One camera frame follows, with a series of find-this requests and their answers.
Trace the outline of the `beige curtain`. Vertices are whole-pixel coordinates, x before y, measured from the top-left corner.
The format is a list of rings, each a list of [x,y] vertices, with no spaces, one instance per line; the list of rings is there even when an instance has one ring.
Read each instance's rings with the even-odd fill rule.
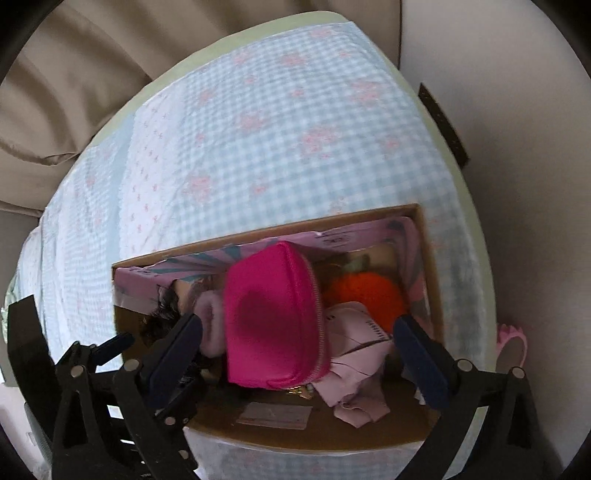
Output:
[[[100,128],[137,92],[217,40],[305,12],[353,21],[392,61],[398,1],[5,1],[1,207],[38,216]]]

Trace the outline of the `pink cloth garment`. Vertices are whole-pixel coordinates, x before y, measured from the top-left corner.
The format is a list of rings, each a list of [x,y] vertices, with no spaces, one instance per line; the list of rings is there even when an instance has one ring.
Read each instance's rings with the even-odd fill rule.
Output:
[[[390,413],[381,386],[387,357],[394,348],[389,335],[359,302],[325,309],[331,365],[312,383],[335,418],[355,428]]]

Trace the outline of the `pink round mirror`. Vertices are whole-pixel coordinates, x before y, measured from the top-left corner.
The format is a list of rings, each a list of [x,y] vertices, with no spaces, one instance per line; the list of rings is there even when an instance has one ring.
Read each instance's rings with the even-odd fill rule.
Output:
[[[496,372],[508,373],[514,367],[523,368],[528,354],[528,339],[522,328],[499,324],[496,343]]]

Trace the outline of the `orange plush carrot toy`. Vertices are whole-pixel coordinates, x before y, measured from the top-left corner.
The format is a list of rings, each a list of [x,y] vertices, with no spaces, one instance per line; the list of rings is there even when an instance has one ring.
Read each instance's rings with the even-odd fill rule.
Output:
[[[329,282],[322,290],[322,302],[332,307],[358,302],[386,333],[392,333],[394,322],[411,313],[408,296],[402,287],[379,273],[366,271],[345,273]]]

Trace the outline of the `pink cardboard box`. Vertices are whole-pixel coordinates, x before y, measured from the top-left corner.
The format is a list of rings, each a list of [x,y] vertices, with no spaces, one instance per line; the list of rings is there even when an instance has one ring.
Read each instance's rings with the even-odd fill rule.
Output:
[[[410,204],[126,260],[112,268],[115,325],[136,356],[169,328],[166,307],[201,319],[187,435],[297,453],[406,446],[436,418],[393,341],[405,314],[443,339],[428,240]]]

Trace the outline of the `brown and white plush toy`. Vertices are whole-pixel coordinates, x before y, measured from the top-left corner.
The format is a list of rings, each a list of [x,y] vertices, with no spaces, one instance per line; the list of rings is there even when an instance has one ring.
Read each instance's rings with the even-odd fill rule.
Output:
[[[334,254],[312,265],[322,286],[328,286],[332,278],[348,273],[374,272],[394,281],[400,279],[398,253],[390,243]]]

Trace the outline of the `pink plush toy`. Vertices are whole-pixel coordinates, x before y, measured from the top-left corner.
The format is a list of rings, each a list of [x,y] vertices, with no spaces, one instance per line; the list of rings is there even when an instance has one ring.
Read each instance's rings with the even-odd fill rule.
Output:
[[[221,291],[208,290],[195,302],[193,312],[201,320],[200,352],[207,358],[221,356],[226,350],[224,309]]]

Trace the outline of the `black patterned sock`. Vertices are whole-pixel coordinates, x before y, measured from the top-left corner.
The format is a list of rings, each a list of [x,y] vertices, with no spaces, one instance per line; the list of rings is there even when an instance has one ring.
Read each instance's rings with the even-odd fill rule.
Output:
[[[139,336],[143,344],[152,346],[163,339],[183,317],[192,313],[197,299],[211,287],[211,280],[193,282],[174,280],[168,287],[159,287],[156,308],[140,322]]]

